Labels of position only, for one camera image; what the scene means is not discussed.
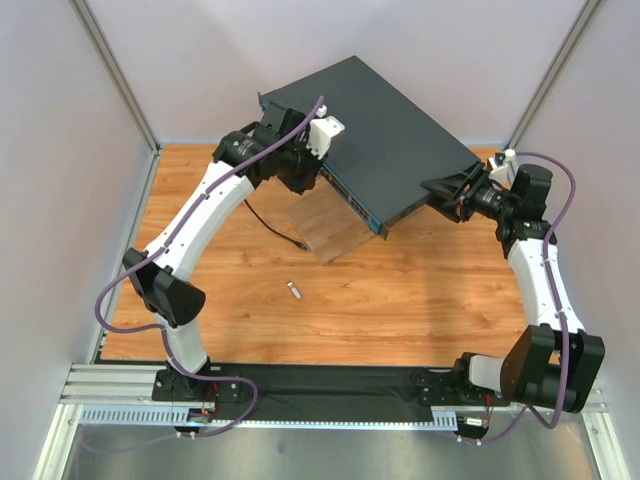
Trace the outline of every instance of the wooden board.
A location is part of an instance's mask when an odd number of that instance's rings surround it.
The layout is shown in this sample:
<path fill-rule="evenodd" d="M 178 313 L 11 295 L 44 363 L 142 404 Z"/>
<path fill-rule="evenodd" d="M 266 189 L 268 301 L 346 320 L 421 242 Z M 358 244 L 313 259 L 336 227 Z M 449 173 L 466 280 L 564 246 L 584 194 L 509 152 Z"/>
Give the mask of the wooden board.
<path fill-rule="evenodd" d="M 213 146 L 168 146 L 136 241 L 143 249 L 202 178 Z M 475 149 L 486 158 L 491 149 Z M 251 203 L 296 237 L 285 209 L 298 197 L 277 180 Z M 505 355 L 524 327 L 520 293 L 495 222 L 454 224 L 421 208 L 329 265 L 267 231 L 241 205 L 205 250 L 191 282 L 207 292 L 202 339 L 214 361 L 447 365 L 464 351 Z M 293 281 L 303 298 L 287 288 Z M 123 286 L 114 324 L 151 315 Z M 157 332 L 109 334 L 105 358 L 165 358 Z"/>
<path fill-rule="evenodd" d="M 375 234 L 324 178 L 286 208 L 293 227 L 320 264 L 345 255 Z"/>

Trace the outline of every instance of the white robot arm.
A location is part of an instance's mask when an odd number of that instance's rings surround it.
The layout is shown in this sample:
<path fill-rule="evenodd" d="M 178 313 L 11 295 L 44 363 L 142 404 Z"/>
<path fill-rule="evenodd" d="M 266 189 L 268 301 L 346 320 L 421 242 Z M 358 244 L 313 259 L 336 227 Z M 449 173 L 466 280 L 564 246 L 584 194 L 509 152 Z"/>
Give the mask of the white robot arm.
<path fill-rule="evenodd" d="M 578 412 L 604 358 L 604 344 L 587 335 L 576 316 L 558 268 L 555 235 L 547 235 L 553 230 L 542 217 L 551 178 L 551 172 L 538 165 L 518 167 L 516 153 L 507 150 L 489 159 L 488 167 L 478 162 L 422 185 L 430 191 L 427 204 L 455 222 L 467 221 L 474 212 L 496 220 L 496 238 L 518 280 L 528 325 L 505 358 L 465 353 L 457 368 L 470 384 L 528 405 L 554 408 L 563 391 L 563 410 Z M 562 351 L 565 334 L 568 352 Z M 560 387 L 561 367 L 550 363 L 553 352 L 568 359 L 566 388 Z"/>
<path fill-rule="evenodd" d="M 331 140 L 344 130 L 338 120 L 324 118 L 325 114 L 323 106 L 316 113 L 317 118 L 291 142 L 211 190 L 209 187 L 217 179 L 274 144 L 304 118 L 299 112 L 271 103 L 260 123 L 252 123 L 222 139 L 198 187 L 167 228 L 146 246 L 146 253 L 129 249 L 125 254 L 123 263 L 130 267 L 148 252 L 164 250 L 132 275 L 131 280 L 156 322 L 165 327 L 175 361 L 188 372 L 206 371 L 209 364 L 197 318 L 204 305 L 204 292 L 188 283 L 202 252 L 231 212 L 261 181 L 277 175 L 297 193 L 313 187 Z M 166 240 L 172 235 L 171 245 L 165 249 Z"/>

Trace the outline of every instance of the white wall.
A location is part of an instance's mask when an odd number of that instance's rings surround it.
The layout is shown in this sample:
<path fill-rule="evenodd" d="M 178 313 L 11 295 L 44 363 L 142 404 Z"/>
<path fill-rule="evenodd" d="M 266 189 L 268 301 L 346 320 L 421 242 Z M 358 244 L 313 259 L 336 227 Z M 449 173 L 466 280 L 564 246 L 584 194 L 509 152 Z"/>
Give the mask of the white wall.
<path fill-rule="evenodd" d="M 30 478 L 150 160 L 65 0 L 0 3 L 0 449 Z"/>
<path fill-rule="evenodd" d="M 506 142 L 583 0 L 90 0 L 154 133 L 209 142 L 353 54 L 464 142 Z"/>
<path fill-rule="evenodd" d="M 575 203 L 559 228 L 563 277 L 589 332 L 604 338 L 603 392 L 633 478 L 640 477 L 639 25 L 637 0 L 603 2 L 519 148 L 557 156 L 576 176 Z M 556 177 L 554 214 L 567 193 L 562 173 Z"/>

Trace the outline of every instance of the purple cable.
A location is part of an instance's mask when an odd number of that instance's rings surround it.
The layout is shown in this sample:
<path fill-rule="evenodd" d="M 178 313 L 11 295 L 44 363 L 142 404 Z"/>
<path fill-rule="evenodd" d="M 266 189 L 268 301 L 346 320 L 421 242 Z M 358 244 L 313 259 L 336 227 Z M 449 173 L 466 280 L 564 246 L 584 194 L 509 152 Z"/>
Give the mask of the purple cable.
<path fill-rule="evenodd" d="M 273 145 L 265 148 L 264 150 L 262 150 L 261 152 L 257 153 L 256 155 L 254 155 L 250 159 L 242 162 L 240 165 L 232 168 L 231 170 L 229 170 L 228 172 L 226 172 L 225 174 L 223 174 L 219 178 L 217 178 L 215 181 L 213 181 L 211 183 L 211 185 L 209 185 L 205 189 L 205 193 L 203 193 L 199 197 L 197 197 L 196 200 L 191 204 L 191 206 L 185 212 L 183 217 L 180 219 L 180 221 L 178 222 L 178 224 L 176 225 L 174 230 L 167 236 L 167 239 L 165 240 L 163 246 L 160 247 L 156 252 L 154 252 L 153 254 L 149 255 L 144 260 L 142 260 L 140 263 L 135 264 L 133 267 L 125 270 L 120 275 L 118 275 L 116 278 L 114 278 L 112 281 L 110 281 L 100 291 L 100 293 L 98 294 L 98 297 L 96 298 L 96 303 L 95 303 L 95 306 L 94 306 L 94 314 L 96 316 L 96 320 L 98 320 L 98 323 L 105 330 L 108 330 L 108 331 L 114 332 L 114 333 L 138 333 L 138 332 L 143 332 L 145 330 L 153 330 L 153 329 L 160 330 L 160 333 L 162 334 L 162 343 L 163 343 L 163 345 L 164 345 L 164 347 L 165 347 L 165 349 L 167 351 L 167 355 L 169 357 L 169 360 L 172 362 L 172 364 L 176 368 L 176 370 L 178 370 L 182 375 L 185 375 L 187 377 L 191 377 L 191 378 L 193 378 L 195 380 L 201 380 L 201 381 L 206 381 L 206 382 L 239 382 L 239 383 L 244 383 L 246 385 L 249 385 L 251 387 L 251 389 L 253 390 L 253 397 L 251 399 L 251 403 L 249 404 L 247 409 L 238 418 L 236 418 L 235 420 L 232 420 L 227 425 L 225 425 L 223 427 L 220 427 L 220 428 L 217 428 L 215 430 L 210 430 L 210 431 L 207 431 L 207 432 L 197 433 L 197 434 L 195 434 L 196 437 L 212 437 L 214 435 L 219 435 L 220 433 L 224 433 L 224 432 L 226 432 L 228 430 L 231 430 L 238 423 L 242 422 L 251 413 L 251 411 L 253 410 L 253 408 L 256 405 L 256 402 L 258 401 L 258 387 L 257 387 L 257 385 L 252 380 L 250 380 L 248 378 L 244 378 L 244 377 L 209 377 L 209 376 L 206 376 L 206 375 L 198 375 L 198 374 L 189 372 L 186 368 L 184 368 L 176 360 L 176 358 L 174 356 L 174 353 L 171 350 L 171 347 L 169 345 L 169 339 L 167 337 L 167 331 L 166 331 L 166 329 L 165 329 L 165 327 L 163 325 L 160 325 L 160 324 L 157 324 L 157 323 L 153 323 L 153 324 L 142 325 L 140 327 L 133 327 L 133 328 L 114 327 L 113 325 L 110 325 L 105 320 L 105 318 L 102 316 L 102 302 L 104 301 L 104 299 L 107 296 L 107 294 L 116 285 L 118 285 L 120 282 L 122 282 L 126 277 L 128 277 L 128 276 L 134 274 L 135 272 L 137 272 L 138 270 L 140 270 L 145 265 L 148 265 L 149 263 L 153 262 L 156 258 L 158 258 L 160 255 L 162 255 L 169 248 L 169 246 L 175 240 L 175 238 L 178 235 L 178 233 L 180 233 L 180 231 L 186 225 L 186 223 L 189 220 L 189 218 L 193 215 L 193 212 L 195 212 L 196 209 L 198 208 L 198 206 L 205 199 L 208 198 L 209 194 L 212 191 L 214 191 L 223 182 L 225 182 L 226 180 L 228 180 L 229 178 L 231 178 L 235 174 L 245 170 L 246 168 L 250 167 L 251 165 L 253 165 L 257 161 L 261 160 L 262 158 L 264 158 L 267 155 L 269 155 L 269 154 L 273 153 L 274 151 L 276 151 L 278 148 L 282 147 L 285 143 L 287 143 L 290 140 L 292 140 L 293 138 L 295 138 L 305 128 L 307 128 L 307 125 L 309 125 L 309 123 L 311 123 L 311 121 L 315 118 L 317 111 L 322 107 L 323 103 L 324 103 L 324 97 L 321 95 L 318 98 L 318 101 L 316 102 L 314 107 L 311 109 L 311 112 L 309 112 L 309 114 L 304 118 L 304 120 L 302 120 L 302 122 L 300 122 L 300 124 L 298 124 L 298 126 L 296 126 L 293 130 L 291 130 L 291 132 L 289 132 L 287 135 L 282 137 L 280 140 L 278 140 Z M 137 450 L 140 450 L 142 448 L 146 448 L 146 447 L 149 447 L 151 445 L 155 445 L 157 443 L 163 442 L 165 440 L 170 440 L 172 438 L 176 438 L 176 435 L 166 435 L 164 437 L 158 437 L 156 439 L 150 440 L 150 441 L 145 442 L 145 443 L 143 443 L 141 445 L 136 445 L 134 447 L 129 447 L 129 448 L 114 449 L 114 450 L 100 450 L 100 449 L 96 449 L 94 447 L 91 447 L 90 445 L 88 445 L 86 443 L 84 437 L 80 438 L 80 443 L 85 449 L 87 449 L 88 451 L 90 451 L 92 453 L 117 454 L 117 453 L 127 453 L 127 452 L 137 451 Z"/>
<path fill-rule="evenodd" d="M 527 405 L 526 407 L 522 407 L 522 410 L 520 410 L 520 413 L 518 414 L 516 419 L 504 432 L 502 432 L 500 435 L 494 438 L 491 438 L 489 440 L 483 440 L 482 443 L 484 444 L 495 443 L 497 441 L 502 440 L 508 434 L 510 434 L 514 430 L 515 426 L 518 423 L 520 423 L 520 420 L 522 420 L 524 412 L 527 410 L 527 408 L 531 410 L 531 412 L 535 415 L 535 417 L 546 428 L 550 430 L 556 428 L 558 426 L 558 423 L 560 422 L 560 417 L 562 415 L 562 406 L 564 405 L 564 400 L 567 393 L 567 379 L 569 378 L 569 353 L 568 353 L 569 352 L 569 325 L 567 323 L 567 316 L 562 311 L 562 299 L 560 298 L 558 285 L 556 284 L 556 279 L 555 279 L 555 276 L 553 275 L 553 270 L 551 269 L 551 262 L 549 261 L 549 241 L 551 240 L 551 236 L 553 235 L 553 232 L 555 232 L 556 228 L 558 227 L 558 225 L 560 224 L 564 216 L 567 214 L 567 211 L 569 210 L 569 207 L 573 202 L 573 197 L 576 194 L 576 179 L 573 176 L 573 173 L 571 173 L 571 170 L 569 170 L 569 168 L 565 164 L 548 155 L 544 155 L 542 153 L 536 153 L 536 152 L 516 152 L 516 156 L 536 157 L 536 158 L 541 158 L 542 160 L 546 160 L 547 162 L 553 163 L 554 165 L 560 167 L 564 171 L 564 173 L 567 174 L 567 177 L 569 178 L 569 183 L 571 184 L 571 189 L 569 190 L 569 196 L 567 197 L 567 201 L 564 203 L 562 210 L 560 210 L 560 213 L 558 214 L 554 222 L 551 224 L 551 227 L 549 227 L 549 230 L 547 231 L 547 234 L 544 236 L 544 239 L 542 241 L 542 259 L 544 263 L 544 270 L 545 270 L 545 273 L 547 274 L 549 288 L 551 289 L 551 296 L 553 297 L 553 303 L 555 304 L 556 310 L 558 312 L 558 317 L 560 319 L 560 327 L 562 328 L 563 355 L 560 359 L 560 387 L 558 388 L 558 398 L 556 399 L 556 405 L 553 411 L 553 417 L 551 418 L 550 422 L 547 422 L 542 416 L 542 414 L 540 414 L 540 412 L 538 412 L 538 410 L 533 405 Z M 469 439 L 469 438 L 465 438 L 465 440 L 474 441 L 473 439 Z"/>

